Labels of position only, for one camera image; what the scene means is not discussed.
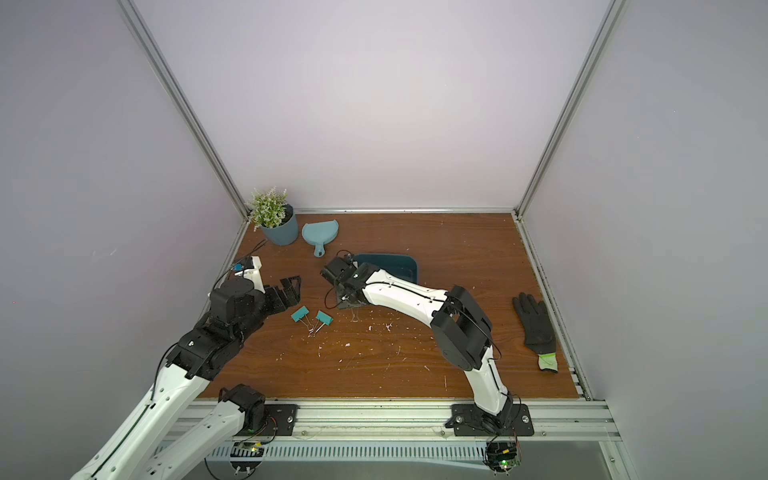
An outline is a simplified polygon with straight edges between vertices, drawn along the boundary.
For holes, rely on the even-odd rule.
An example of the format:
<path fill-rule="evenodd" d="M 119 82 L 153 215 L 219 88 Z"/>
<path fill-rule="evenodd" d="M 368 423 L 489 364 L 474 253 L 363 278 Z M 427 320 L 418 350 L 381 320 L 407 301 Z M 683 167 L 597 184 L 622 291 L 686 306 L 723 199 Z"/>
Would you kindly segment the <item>teal binder clip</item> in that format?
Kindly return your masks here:
<path fill-rule="evenodd" d="M 308 320 L 308 318 L 309 318 L 309 309 L 306 306 L 300 307 L 298 310 L 296 310 L 291 314 L 291 319 L 295 323 L 301 323 L 307 328 L 308 331 L 312 331 L 313 327 L 310 321 Z"/>
<path fill-rule="evenodd" d="M 314 337 L 322 328 L 329 326 L 333 318 L 323 311 L 318 311 L 315 316 L 315 324 L 309 331 L 309 336 Z"/>

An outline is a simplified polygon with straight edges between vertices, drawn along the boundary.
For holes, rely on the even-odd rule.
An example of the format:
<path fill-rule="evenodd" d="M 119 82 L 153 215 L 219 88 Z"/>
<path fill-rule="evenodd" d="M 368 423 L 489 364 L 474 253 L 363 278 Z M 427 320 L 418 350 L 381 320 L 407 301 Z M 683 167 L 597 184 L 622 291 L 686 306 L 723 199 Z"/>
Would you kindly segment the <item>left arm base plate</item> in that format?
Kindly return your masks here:
<path fill-rule="evenodd" d="M 288 437 L 293 434 L 299 406 L 290 403 L 267 403 L 245 413 L 239 436 Z"/>

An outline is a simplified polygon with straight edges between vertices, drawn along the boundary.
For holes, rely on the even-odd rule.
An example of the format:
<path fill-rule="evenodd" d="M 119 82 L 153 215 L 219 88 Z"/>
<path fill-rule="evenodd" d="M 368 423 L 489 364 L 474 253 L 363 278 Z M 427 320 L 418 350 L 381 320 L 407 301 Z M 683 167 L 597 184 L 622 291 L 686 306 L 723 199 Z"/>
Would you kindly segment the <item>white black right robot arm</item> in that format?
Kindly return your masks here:
<path fill-rule="evenodd" d="M 428 326 L 443 358 L 464 372 L 482 418 L 495 428 L 512 423 L 518 409 L 496 365 L 492 323 L 466 289 L 427 288 L 350 257 L 334 258 L 321 276 L 343 302 L 389 308 Z"/>

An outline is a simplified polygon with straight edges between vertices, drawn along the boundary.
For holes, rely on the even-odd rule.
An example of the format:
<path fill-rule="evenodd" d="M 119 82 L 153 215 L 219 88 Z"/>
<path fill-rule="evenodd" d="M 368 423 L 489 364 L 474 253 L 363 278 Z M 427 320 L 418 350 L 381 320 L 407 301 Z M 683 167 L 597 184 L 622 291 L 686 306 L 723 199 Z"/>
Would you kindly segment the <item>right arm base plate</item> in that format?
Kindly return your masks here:
<path fill-rule="evenodd" d="M 497 415 L 492 415 L 475 404 L 453 404 L 451 416 L 444 427 L 456 436 L 522 436 L 534 435 L 529 408 L 525 404 L 507 402 Z"/>

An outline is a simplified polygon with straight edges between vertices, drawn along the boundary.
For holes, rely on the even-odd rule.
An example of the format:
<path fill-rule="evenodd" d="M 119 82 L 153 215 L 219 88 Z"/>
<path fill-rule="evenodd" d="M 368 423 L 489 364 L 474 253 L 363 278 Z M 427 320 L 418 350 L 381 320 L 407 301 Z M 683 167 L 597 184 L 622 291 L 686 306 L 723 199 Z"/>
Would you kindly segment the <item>teal plastic storage box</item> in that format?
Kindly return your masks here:
<path fill-rule="evenodd" d="M 369 263 L 379 269 L 384 269 L 390 275 L 404 281 L 417 284 L 419 282 L 419 267 L 417 261 L 408 255 L 385 253 L 356 254 L 357 263 Z"/>

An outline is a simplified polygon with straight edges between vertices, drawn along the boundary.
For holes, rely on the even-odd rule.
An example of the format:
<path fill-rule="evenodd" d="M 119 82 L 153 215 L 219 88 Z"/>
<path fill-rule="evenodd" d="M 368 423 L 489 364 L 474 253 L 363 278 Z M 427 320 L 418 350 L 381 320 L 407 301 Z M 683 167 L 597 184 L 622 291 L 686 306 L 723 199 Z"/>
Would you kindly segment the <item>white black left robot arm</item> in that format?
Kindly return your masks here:
<path fill-rule="evenodd" d="M 256 270 L 224 281 L 210 308 L 164 354 L 152 386 L 76 479 L 181 479 L 240 432 L 268 436 L 277 425 L 265 397 L 243 384 L 222 390 L 214 409 L 164 450 L 158 447 L 187 407 L 236 357 L 265 320 L 297 305 L 301 279 L 263 286 Z"/>

